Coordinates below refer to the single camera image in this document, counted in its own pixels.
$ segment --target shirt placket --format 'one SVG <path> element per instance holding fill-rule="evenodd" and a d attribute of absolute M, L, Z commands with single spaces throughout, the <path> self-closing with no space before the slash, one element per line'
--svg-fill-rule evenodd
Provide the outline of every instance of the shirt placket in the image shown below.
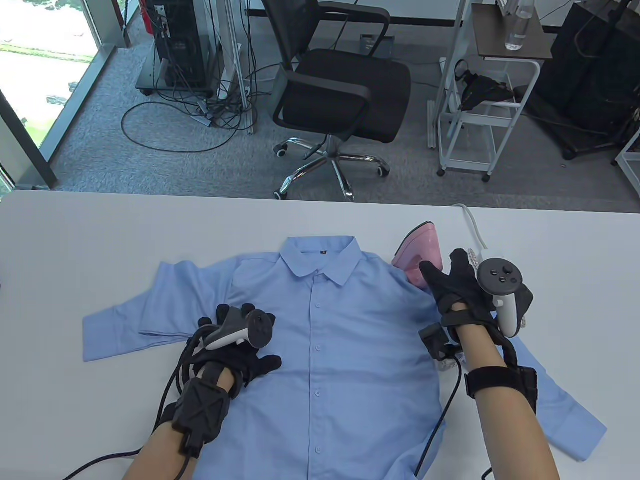
<path fill-rule="evenodd" d="M 309 370 L 309 471 L 308 478 L 318 480 L 324 471 L 326 459 L 325 430 L 325 404 L 323 395 L 323 376 L 321 371 L 324 365 L 325 345 L 323 345 L 322 317 L 323 287 L 326 278 L 316 270 L 311 287 L 310 305 L 310 370 Z"/>

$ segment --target pink iron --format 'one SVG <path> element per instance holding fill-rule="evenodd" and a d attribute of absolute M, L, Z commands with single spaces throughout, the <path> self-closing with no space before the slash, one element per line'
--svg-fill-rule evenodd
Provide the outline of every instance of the pink iron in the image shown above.
<path fill-rule="evenodd" d="M 436 226 L 430 221 L 418 225 L 409 232 L 398 248 L 391 265 L 404 270 L 409 282 L 423 289 L 426 288 L 427 282 L 420 272 L 420 262 L 427 260 L 442 270 L 438 233 Z"/>

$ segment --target forearm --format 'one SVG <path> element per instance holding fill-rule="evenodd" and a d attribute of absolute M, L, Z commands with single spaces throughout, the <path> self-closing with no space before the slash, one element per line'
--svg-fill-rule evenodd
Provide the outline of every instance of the forearm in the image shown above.
<path fill-rule="evenodd" d="M 228 392 L 233 385 L 233 374 L 224 369 L 218 386 Z M 170 423 L 160 425 L 137 455 L 123 480 L 174 480 L 185 460 L 179 453 L 181 442 L 182 433 L 173 430 Z M 196 464 L 196 459 L 189 461 L 181 480 L 191 480 Z"/>
<path fill-rule="evenodd" d="M 506 366 L 484 326 L 465 325 L 457 333 L 469 371 Z M 559 479 L 547 439 L 520 392 L 486 388 L 476 394 L 476 404 L 496 480 Z"/>

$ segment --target computer tower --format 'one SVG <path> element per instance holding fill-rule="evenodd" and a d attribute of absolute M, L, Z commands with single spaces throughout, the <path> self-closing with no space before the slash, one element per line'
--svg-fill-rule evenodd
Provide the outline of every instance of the computer tower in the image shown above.
<path fill-rule="evenodd" d="M 612 135 L 640 106 L 640 15 L 626 8 L 611 28 L 619 6 L 574 4 L 535 87 L 537 97 L 576 126 Z"/>
<path fill-rule="evenodd" d="M 198 34 L 193 0 L 149 0 L 159 59 L 168 86 L 207 86 L 209 49 Z"/>

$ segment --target chair armrest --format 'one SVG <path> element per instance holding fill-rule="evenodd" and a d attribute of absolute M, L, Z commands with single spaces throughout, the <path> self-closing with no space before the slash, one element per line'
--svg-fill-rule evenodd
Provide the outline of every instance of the chair armrest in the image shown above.
<path fill-rule="evenodd" d="M 319 132 L 312 129 L 305 129 L 300 125 L 289 125 L 284 119 L 280 118 L 280 113 L 285 104 L 287 94 L 291 89 L 296 87 L 306 87 L 310 89 L 310 95 L 314 93 L 321 94 L 321 92 L 335 92 L 348 95 L 350 97 L 356 97 L 362 101 L 362 106 L 353 115 L 349 115 L 349 127 L 347 129 L 335 132 Z M 318 77 L 311 77 L 308 75 L 302 75 L 294 72 L 293 70 L 286 70 L 283 66 L 280 66 L 280 70 L 273 83 L 273 92 L 271 93 L 271 102 L 269 110 L 273 117 L 273 121 L 285 128 L 293 130 L 314 131 L 317 133 L 325 133 L 335 135 L 338 138 L 346 141 L 357 130 L 358 126 L 362 123 L 362 120 L 366 117 L 371 106 L 371 91 L 365 86 L 355 85 L 352 83 L 338 82 L 335 80 L 327 80 Z"/>
<path fill-rule="evenodd" d="M 383 24 L 382 32 L 378 35 L 378 41 L 373 45 L 369 56 L 371 57 L 376 53 L 391 23 L 391 14 L 388 11 L 375 6 L 352 5 L 342 2 L 320 2 L 318 5 L 322 13 L 344 13 L 348 15 L 347 20 L 351 22 Z"/>

